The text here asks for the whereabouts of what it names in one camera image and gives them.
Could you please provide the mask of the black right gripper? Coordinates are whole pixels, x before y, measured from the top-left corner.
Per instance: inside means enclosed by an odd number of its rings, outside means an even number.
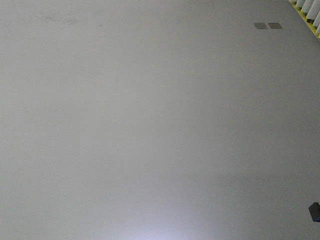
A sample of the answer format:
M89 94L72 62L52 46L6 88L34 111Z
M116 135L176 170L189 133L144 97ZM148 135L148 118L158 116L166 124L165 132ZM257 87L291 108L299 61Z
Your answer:
M312 221L320 222L320 204L318 202L314 202L308 207L308 210Z

